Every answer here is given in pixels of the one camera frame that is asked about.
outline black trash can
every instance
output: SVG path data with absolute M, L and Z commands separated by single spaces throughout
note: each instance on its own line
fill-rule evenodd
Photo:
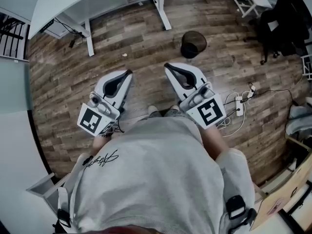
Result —
M 207 47 L 205 37 L 197 31 L 188 31 L 182 37 L 181 54 L 192 59 Z

